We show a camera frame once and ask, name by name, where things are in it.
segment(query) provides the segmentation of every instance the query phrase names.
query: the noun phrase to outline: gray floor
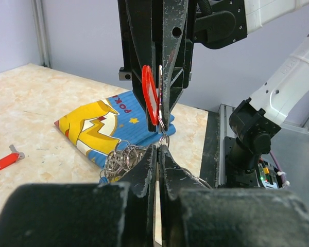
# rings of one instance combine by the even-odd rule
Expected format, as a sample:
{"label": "gray floor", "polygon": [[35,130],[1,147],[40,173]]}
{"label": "gray floor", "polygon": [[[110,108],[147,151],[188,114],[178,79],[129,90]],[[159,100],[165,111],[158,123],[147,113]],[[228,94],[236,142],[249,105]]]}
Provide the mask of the gray floor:
{"label": "gray floor", "polygon": [[288,189],[295,192],[309,210],[309,136],[282,129],[272,139],[272,151],[287,173]]}

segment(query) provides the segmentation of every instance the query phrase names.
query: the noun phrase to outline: gray wall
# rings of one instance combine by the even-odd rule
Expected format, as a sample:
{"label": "gray wall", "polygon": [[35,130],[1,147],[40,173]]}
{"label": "gray wall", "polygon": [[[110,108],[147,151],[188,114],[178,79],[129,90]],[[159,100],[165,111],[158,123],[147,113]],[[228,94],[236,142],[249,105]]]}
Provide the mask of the gray wall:
{"label": "gray wall", "polygon": [[0,72],[40,64],[30,0],[0,0]]}
{"label": "gray wall", "polygon": [[[44,12],[54,69],[131,88],[130,81],[118,80],[123,56],[116,0],[45,0]],[[275,72],[308,33],[309,6],[223,49],[196,45],[192,81],[180,102],[212,111],[221,103],[237,106]],[[288,121],[301,124],[308,109],[309,95]]]}

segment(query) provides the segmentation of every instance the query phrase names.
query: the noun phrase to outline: marble tabletop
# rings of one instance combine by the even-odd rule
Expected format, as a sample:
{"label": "marble tabletop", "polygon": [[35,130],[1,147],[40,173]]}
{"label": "marble tabletop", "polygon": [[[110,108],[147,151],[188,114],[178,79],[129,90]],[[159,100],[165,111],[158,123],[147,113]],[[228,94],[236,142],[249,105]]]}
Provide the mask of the marble tabletop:
{"label": "marble tabletop", "polygon": [[[25,158],[0,171],[0,212],[9,195],[25,183],[97,183],[100,168],[54,122],[80,105],[124,91],[33,64],[1,73],[0,158],[10,153],[11,144]],[[171,154],[180,166],[199,175],[208,113],[177,104],[172,114],[177,131],[170,138]],[[161,243],[159,207],[157,200],[156,241]]]}

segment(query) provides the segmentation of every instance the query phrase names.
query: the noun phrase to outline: yellow star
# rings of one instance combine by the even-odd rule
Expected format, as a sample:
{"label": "yellow star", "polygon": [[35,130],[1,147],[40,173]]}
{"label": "yellow star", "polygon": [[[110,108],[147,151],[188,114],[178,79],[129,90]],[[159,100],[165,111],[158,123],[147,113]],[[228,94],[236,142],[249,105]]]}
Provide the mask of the yellow star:
{"label": "yellow star", "polygon": [[132,124],[139,122],[139,120],[137,118],[131,118],[129,120],[129,122],[131,122]]}

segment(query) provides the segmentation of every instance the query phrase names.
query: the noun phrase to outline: folded cloth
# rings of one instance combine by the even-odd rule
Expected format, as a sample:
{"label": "folded cloth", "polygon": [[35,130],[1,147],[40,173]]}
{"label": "folded cloth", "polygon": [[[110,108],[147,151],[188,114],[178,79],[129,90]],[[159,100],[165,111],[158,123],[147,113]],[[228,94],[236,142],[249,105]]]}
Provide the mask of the folded cloth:
{"label": "folded cloth", "polygon": [[[161,136],[158,132],[148,131],[145,113],[132,91],[83,105],[60,118],[55,125],[101,168],[104,168],[107,155],[121,140],[148,146]],[[170,123],[167,134],[172,135],[175,131]]]}

